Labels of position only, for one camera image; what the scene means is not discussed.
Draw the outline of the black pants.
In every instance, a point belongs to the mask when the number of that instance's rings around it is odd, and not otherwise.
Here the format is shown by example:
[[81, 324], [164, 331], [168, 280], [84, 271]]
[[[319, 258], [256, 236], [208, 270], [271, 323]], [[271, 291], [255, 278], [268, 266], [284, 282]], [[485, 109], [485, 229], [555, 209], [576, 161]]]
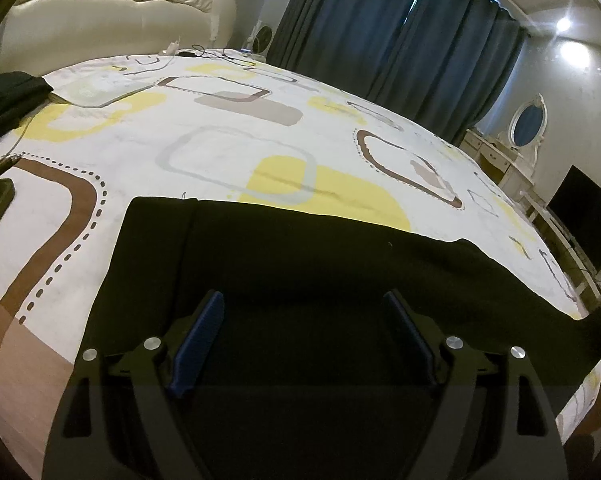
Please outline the black pants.
[[574, 320], [468, 240], [160, 197], [130, 203], [82, 348], [113, 356], [164, 336], [210, 292], [226, 306], [219, 364], [242, 376], [371, 379], [397, 339], [388, 292], [476, 349], [523, 348], [555, 411], [601, 360], [601, 309]]

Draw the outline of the small desk fan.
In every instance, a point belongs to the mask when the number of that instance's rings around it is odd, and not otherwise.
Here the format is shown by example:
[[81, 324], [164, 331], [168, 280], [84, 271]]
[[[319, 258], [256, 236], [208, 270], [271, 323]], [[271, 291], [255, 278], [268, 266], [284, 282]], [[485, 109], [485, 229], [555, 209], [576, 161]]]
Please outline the small desk fan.
[[260, 25], [248, 36], [244, 50], [248, 54], [265, 56], [271, 44], [272, 37], [272, 28], [269, 25]]

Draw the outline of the white tufted leather headboard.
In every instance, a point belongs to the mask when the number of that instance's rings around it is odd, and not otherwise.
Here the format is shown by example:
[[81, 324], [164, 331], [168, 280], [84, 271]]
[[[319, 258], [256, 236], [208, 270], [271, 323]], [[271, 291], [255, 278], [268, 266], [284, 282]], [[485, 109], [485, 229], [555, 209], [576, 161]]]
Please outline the white tufted leather headboard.
[[227, 46], [235, 0], [15, 0], [0, 23], [0, 73], [42, 76], [168, 44]]

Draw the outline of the dark blue curtain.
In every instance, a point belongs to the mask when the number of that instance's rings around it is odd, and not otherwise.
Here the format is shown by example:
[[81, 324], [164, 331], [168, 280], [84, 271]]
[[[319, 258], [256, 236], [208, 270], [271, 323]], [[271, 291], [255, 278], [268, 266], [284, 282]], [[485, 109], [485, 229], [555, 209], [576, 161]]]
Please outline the dark blue curtain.
[[526, 38], [497, 0], [291, 0], [267, 60], [460, 144]]

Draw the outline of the white vanity dresser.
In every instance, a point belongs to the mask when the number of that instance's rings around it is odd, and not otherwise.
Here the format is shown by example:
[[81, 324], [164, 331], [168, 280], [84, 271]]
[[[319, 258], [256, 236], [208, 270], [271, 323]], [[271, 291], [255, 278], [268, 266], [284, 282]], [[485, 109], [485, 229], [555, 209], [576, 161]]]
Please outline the white vanity dresser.
[[593, 265], [576, 240], [536, 196], [531, 172], [524, 166], [525, 160], [520, 154], [498, 141], [485, 139], [474, 129], [467, 130], [461, 148], [531, 222], [577, 293], [579, 302], [589, 311], [600, 307], [601, 286], [595, 280]]

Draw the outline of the black folded garment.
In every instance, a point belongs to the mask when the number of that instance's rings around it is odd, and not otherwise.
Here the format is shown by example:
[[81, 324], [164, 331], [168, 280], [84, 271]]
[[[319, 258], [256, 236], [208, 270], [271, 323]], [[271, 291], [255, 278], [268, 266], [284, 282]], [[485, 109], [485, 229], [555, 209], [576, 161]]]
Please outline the black folded garment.
[[0, 136], [42, 104], [52, 87], [42, 77], [23, 72], [0, 74]]

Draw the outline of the white folded cloth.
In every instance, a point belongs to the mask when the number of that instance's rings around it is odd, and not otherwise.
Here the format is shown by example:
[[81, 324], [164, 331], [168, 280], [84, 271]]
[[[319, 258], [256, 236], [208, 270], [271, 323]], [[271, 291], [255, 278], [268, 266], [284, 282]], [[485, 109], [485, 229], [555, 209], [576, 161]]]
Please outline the white folded cloth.
[[55, 88], [53, 94], [60, 100], [75, 106], [100, 108], [152, 86], [153, 82], [148, 79], [138, 79], [131, 74], [103, 70], [63, 84]]

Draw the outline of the black flat screen television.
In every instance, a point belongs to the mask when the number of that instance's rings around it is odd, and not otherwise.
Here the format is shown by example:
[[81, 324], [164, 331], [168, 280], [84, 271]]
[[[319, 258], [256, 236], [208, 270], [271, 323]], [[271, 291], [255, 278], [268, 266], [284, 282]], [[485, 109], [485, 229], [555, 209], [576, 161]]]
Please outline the black flat screen television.
[[572, 165], [548, 210], [569, 232], [596, 271], [601, 270], [601, 186]]

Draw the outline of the patterned white bed sheet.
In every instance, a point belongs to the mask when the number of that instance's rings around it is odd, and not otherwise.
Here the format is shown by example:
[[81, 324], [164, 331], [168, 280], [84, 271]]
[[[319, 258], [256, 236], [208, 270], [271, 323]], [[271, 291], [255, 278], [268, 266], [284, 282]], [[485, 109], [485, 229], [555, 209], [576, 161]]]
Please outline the patterned white bed sheet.
[[549, 248], [468, 155], [409, 119], [262, 63], [114, 56], [56, 70], [153, 82], [101, 108], [54, 102], [0, 140], [15, 196], [0, 221], [0, 437], [39, 478], [53, 415], [137, 196], [331, 214], [471, 240], [572, 318]]

